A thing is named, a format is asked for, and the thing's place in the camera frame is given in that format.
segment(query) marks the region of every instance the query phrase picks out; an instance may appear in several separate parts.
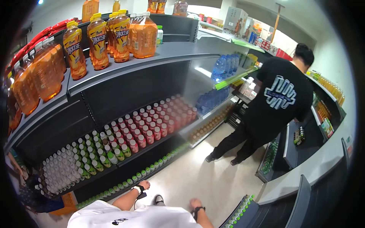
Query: man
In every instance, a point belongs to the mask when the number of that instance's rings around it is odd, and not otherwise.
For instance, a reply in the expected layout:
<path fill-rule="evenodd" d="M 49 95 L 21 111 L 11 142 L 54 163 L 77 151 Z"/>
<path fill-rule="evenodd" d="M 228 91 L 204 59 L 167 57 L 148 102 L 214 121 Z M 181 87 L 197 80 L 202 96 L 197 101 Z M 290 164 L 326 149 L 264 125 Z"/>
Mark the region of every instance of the man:
<path fill-rule="evenodd" d="M 145 206 L 130 211 L 137 197 L 149 189 L 148 181 L 141 181 L 130 192 L 119 197 L 110 205 L 102 200 L 75 212 L 69 222 L 68 228 L 100 228 L 100 227 L 133 227 L 133 228 L 213 228 L 205 214 L 205 208 L 198 199 L 190 200 L 190 207 L 197 214 L 193 216 L 183 208 L 167 207 L 160 195 L 155 198 L 155 206 Z"/>
<path fill-rule="evenodd" d="M 258 71 L 260 91 L 249 104 L 242 123 L 224 138 L 205 160 L 217 160 L 245 142 L 231 165 L 240 164 L 259 147 L 274 139 L 291 120 L 303 122 L 313 102 L 313 87 L 304 75 L 314 56 L 305 44 L 298 44 L 293 61 L 272 57 Z"/>

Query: person's hand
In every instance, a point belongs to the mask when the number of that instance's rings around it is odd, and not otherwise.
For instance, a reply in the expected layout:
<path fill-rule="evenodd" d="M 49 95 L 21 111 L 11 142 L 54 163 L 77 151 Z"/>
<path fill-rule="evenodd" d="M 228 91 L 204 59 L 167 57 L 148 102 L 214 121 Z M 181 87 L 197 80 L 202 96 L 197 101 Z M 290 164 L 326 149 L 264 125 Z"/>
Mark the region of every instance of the person's hand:
<path fill-rule="evenodd" d="M 194 210 L 195 208 L 201 206 L 201 201 L 198 198 L 193 198 L 190 200 L 190 207 L 192 210 Z"/>
<path fill-rule="evenodd" d="M 144 187 L 145 190 L 149 189 L 151 186 L 151 184 L 147 180 L 141 181 L 139 185 Z"/>

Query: wooden pole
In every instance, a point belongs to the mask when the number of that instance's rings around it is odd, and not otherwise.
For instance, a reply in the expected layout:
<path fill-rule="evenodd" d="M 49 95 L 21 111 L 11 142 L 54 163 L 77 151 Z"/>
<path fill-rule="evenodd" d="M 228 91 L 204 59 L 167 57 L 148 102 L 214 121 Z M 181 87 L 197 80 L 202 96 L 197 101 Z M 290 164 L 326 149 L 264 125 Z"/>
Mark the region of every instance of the wooden pole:
<path fill-rule="evenodd" d="M 277 24 L 279 23 L 279 18 L 280 18 L 280 9 L 283 7 L 283 8 L 285 8 L 283 5 L 281 5 L 281 4 L 279 4 L 279 3 L 276 3 L 276 4 L 278 4 L 279 5 L 279 10 L 278 10 L 278 12 L 277 12 L 277 16 L 276 16 L 276 22 L 275 22 L 275 27 L 274 27 L 274 31 L 273 31 L 273 35 L 272 35 L 272 37 L 271 37 L 271 43 L 273 42 L 273 40 L 274 40 L 274 36 L 275 36 L 275 32 L 276 32 L 276 28 L 277 28 Z"/>

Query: black pants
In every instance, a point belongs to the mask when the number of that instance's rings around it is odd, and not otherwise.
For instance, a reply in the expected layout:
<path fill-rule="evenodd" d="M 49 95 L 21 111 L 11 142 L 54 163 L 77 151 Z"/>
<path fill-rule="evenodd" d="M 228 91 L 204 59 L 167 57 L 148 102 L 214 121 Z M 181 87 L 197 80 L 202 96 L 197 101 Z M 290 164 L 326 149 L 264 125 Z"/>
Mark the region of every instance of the black pants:
<path fill-rule="evenodd" d="M 266 135 L 254 135 L 246 129 L 245 125 L 240 124 L 232 134 L 225 137 L 222 142 L 220 142 L 219 145 L 214 148 L 211 155 L 213 156 L 213 158 L 218 159 L 222 157 L 223 154 L 225 154 L 227 151 L 238 146 L 245 140 L 247 141 L 237 152 L 236 159 L 238 162 L 246 160 L 246 158 L 251 156 L 258 148 L 270 142 L 272 139 L 268 139 Z"/>

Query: black hair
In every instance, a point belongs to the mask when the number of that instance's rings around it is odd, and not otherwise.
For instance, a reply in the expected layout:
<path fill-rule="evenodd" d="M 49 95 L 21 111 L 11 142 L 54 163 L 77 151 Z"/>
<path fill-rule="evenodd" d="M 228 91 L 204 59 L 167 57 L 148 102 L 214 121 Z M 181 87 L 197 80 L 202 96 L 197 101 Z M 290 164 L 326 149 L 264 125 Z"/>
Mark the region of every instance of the black hair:
<path fill-rule="evenodd" d="M 303 43 L 298 43 L 294 57 L 301 58 L 306 66 L 311 66 L 314 61 L 313 51 Z"/>

